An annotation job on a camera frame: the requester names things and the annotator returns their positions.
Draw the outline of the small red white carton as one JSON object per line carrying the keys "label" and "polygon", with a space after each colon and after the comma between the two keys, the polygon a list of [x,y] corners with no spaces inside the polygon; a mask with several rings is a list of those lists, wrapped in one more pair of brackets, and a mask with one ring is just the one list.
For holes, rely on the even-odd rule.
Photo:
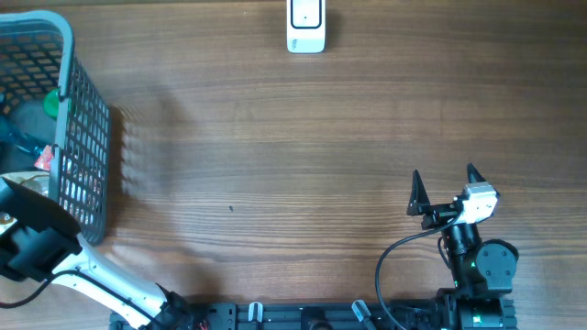
{"label": "small red white carton", "polygon": [[34,163],[36,169],[40,171],[50,171],[51,162],[54,159],[54,153],[52,151],[52,146],[47,145],[41,152],[40,156]]}

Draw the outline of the green lid jar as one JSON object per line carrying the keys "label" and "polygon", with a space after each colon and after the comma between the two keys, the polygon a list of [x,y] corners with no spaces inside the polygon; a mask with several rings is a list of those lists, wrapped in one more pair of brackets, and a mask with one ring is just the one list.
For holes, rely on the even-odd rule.
{"label": "green lid jar", "polygon": [[[77,115],[77,110],[74,108],[73,102],[71,98],[66,98],[65,103],[68,106],[68,112],[71,113],[73,116]],[[43,110],[47,116],[52,119],[57,120],[60,113],[60,89],[55,88],[48,92],[43,99]]]}

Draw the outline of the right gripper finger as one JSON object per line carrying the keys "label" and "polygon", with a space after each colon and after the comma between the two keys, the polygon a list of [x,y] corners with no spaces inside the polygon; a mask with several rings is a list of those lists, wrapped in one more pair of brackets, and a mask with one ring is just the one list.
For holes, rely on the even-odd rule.
{"label": "right gripper finger", "polygon": [[486,182],[472,163],[467,165],[467,178],[469,183]]}
{"label": "right gripper finger", "polygon": [[419,171],[414,170],[412,177],[412,190],[406,209],[406,214],[410,216],[429,214],[430,207],[431,204]]}

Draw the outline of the brown white snack pouch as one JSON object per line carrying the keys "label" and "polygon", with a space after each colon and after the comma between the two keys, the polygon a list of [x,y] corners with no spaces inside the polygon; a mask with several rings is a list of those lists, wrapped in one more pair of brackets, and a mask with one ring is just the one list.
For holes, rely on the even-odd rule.
{"label": "brown white snack pouch", "polygon": [[[50,175],[43,171],[20,171],[1,175],[2,178],[20,184],[45,197],[49,196]],[[1,213],[1,233],[4,233],[17,220],[5,212]]]}

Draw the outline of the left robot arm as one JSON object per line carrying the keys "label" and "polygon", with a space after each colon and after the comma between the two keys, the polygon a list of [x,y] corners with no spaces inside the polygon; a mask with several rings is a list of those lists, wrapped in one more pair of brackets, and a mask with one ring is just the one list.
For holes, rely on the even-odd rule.
{"label": "left robot arm", "polygon": [[3,302],[3,309],[24,306],[58,284],[110,308],[134,329],[197,327],[183,297],[106,258],[87,242],[78,221],[50,198],[3,178],[1,212],[15,219],[1,233],[1,275],[40,283],[27,298]]}

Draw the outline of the blue mouthwash bottle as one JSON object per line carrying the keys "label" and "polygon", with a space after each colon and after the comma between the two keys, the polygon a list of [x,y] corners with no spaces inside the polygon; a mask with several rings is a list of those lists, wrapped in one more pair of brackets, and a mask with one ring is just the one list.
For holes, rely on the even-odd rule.
{"label": "blue mouthwash bottle", "polygon": [[1,116],[1,141],[15,145],[23,152],[39,157],[47,144],[18,129],[7,117]]}

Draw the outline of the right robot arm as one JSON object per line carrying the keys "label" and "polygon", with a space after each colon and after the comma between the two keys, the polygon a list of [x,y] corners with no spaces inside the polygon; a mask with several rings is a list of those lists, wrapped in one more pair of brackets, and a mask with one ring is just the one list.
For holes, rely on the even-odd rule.
{"label": "right robot arm", "polygon": [[476,168],[450,203],[432,204],[417,170],[406,213],[423,217],[421,227],[440,234],[454,287],[417,302],[406,319],[412,329],[506,329],[514,327],[513,308],[503,296],[513,290],[517,249],[501,239],[482,240],[478,224],[494,216],[500,193]]}

